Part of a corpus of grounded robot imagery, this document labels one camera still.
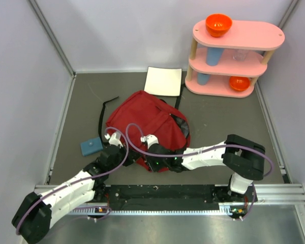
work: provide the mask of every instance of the black strap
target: black strap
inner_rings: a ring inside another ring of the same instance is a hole
[[[118,96],[116,98],[113,98],[111,100],[108,100],[106,102],[103,103],[103,108],[102,108],[102,111],[101,111],[101,114],[100,114],[100,119],[98,121],[98,135],[100,136],[101,138],[101,142],[103,145],[107,145],[108,143],[107,142],[103,142],[102,140],[102,126],[103,126],[103,118],[104,118],[104,112],[105,112],[105,107],[106,107],[106,104],[117,99]]]
[[[183,83],[181,85],[181,88],[179,90],[179,96],[176,98],[176,102],[175,102],[175,106],[174,106],[174,108],[176,108],[176,109],[179,108],[179,103],[181,102],[181,98],[182,98],[182,93],[183,93],[184,87],[185,87],[185,83]]]

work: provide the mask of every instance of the clear glass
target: clear glass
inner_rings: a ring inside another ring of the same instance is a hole
[[[235,49],[233,53],[233,59],[237,61],[244,61],[249,51],[245,49]]]

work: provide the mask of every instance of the orange bowl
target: orange bowl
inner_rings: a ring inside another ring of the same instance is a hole
[[[229,85],[232,89],[242,92],[249,88],[250,86],[250,79],[248,77],[238,77],[238,76],[231,76],[229,78]]]
[[[232,26],[232,19],[224,14],[211,14],[205,19],[205,27],[212,37],[221,37]]]

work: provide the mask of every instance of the blue cup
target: blue cup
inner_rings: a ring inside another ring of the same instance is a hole
[[[223,48],[208,47],[206,63],[210,66],[217,65],[223,52],[224,52]]]
[[[206,85],[209,81],[210,75],[209,74],[202,74],[198,73],[198,84],[199,85]]]

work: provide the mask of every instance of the red backpack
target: red backpack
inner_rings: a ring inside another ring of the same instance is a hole
[[[115,127],[125,134],[129,123],[139,125],[144,135],[157,136],[159,144],[170,150],[178,150],[190,144],[187,118],[176,108],[145,91],[137,91],[126,99],[107,119],[106,126]],[[129,129],[129,138],[138,148],[147,151],[147,146],[140,141],[137,128]],[[137,155],[134,161],[150,170],[144,156]]]

